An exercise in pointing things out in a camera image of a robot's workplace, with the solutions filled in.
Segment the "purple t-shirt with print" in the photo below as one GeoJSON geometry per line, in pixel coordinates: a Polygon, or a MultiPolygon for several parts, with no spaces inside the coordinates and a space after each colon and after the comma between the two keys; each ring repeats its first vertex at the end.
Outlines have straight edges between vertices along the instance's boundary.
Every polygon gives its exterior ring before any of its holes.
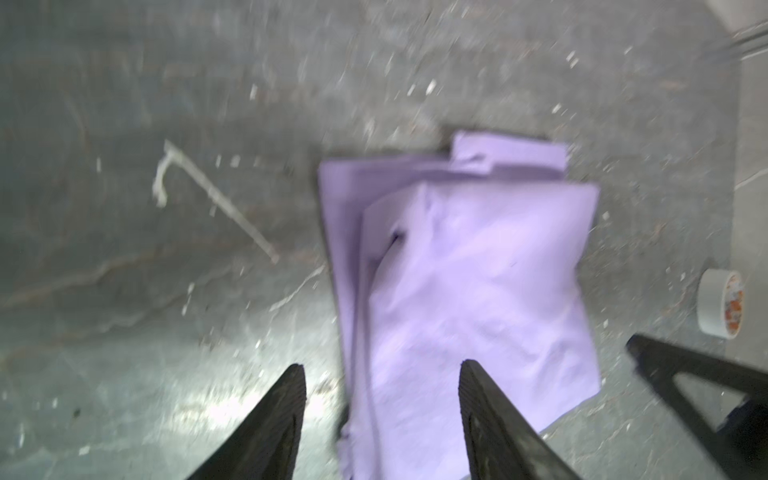
{"type": "Polygon", "coordinates": [[[600,391],[577,281],[599,189],[570,182],[567,165],[562,143],[467,131],[446,155],[320,164],[344,478],[467,477],[467,359],[536,431],[600,391]]]}

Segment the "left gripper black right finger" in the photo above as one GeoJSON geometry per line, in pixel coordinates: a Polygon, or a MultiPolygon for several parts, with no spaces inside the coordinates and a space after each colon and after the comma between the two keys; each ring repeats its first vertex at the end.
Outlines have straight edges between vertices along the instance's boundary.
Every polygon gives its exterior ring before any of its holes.
{"type": "Polygon", "coordinates": [[[462,362],[458,395],[473,479],[577,479],[475,360],[462,362]]]}

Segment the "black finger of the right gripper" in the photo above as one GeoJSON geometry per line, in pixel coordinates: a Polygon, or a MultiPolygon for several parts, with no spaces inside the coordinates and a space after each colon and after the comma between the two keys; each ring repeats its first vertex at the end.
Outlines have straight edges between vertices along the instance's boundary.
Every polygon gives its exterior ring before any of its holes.
{"type": "Polygon", "coordinates": [[[626,344],[637,372],[677,415],[725,474],[767,472],[767,373],[640,334],[626,344]],[[717,428],[712,428],[675,384],[689,374],[745,395],[717,428]]]}

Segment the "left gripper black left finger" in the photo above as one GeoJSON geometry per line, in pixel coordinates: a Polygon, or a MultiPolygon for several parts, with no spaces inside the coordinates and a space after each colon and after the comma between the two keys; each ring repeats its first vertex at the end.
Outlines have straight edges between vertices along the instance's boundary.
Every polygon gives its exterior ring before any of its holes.
{"type": "Polygon", "coordinates": [[[291,479],[306,399],[304,367],[292,364],[189,479],[291,479]]]}

